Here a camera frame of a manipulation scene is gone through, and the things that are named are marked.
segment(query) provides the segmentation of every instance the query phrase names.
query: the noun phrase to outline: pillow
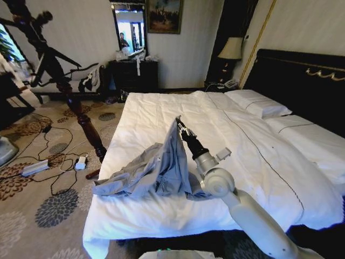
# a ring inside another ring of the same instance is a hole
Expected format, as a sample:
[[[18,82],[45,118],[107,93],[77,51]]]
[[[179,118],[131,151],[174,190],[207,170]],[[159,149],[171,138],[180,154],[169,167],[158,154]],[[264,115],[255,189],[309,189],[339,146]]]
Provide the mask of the pillow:
[[[253,90],[235,90],[225,94],[240,107],[260,118],[292,113],[286,106]]]
[[[345,139],[297,115],[265,121],[295,146],[309,161],[317,164],[335,185],[345,183]]]

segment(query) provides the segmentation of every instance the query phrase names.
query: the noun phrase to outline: white duvet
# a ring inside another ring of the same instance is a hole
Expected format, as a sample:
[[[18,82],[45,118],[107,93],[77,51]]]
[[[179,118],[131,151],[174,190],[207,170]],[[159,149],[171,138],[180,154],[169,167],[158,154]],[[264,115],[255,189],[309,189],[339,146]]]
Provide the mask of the white duvet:
[[[316,166],[267,123],[222,93],[131,93],[99,179],[110,177],[153,143],[163,142],[178,115],[211,154],[224,147],[232,151],[221,166],[232,174],[236,187],[251,194],[284,230],[293,224],[320,229],[342,221],[342,197]],[[185,148],[193,171],[196,164]],[[109,240],[238,228],[220,199],[190,201],[183,194],[155,193],[139,200],[94,195],[83,244],[92,258],[104,258]]]

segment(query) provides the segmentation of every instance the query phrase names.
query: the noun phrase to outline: black headboard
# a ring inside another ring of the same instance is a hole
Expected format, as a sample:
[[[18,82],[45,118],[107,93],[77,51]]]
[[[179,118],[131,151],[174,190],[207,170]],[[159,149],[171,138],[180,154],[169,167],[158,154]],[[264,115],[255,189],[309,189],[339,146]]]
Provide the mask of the black headboard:
[[[244,89],[345,138],[345,57],[260,49]]]

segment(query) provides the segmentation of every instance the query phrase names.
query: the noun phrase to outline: carpet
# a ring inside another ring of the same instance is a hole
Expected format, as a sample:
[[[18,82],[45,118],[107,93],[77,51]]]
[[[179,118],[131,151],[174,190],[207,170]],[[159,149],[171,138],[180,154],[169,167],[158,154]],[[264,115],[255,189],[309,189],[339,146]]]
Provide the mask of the carpet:
[[[105,147],[120,120],[124,104],[83,101]],[[50,101],[1,131],[19,147],[19,155],[0,168],[0,258],[89,258],[82,247],[82,232],[91,204],[91,180],[85,175],[100,168],[93,147],[62,101]],[[88,154],[85,170],[72,166]],[[29,178],[17,176],[38,160],[50,168]],[[268,258],[242,231],[212,231],[179,238],[141,238],[120,246],[111,242],[107,258],[135,259],[158,249],[213,251],[223,258]]]

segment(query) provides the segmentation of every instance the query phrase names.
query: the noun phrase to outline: white adapter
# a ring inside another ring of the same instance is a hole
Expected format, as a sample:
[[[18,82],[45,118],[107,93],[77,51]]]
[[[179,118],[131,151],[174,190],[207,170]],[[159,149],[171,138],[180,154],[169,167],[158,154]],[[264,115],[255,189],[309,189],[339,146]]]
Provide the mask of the white adapter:
[[[75,164],[74,168],[75,170],[83,170],[86,167],[86,156],[81,156],[78,160],[78,162]]]

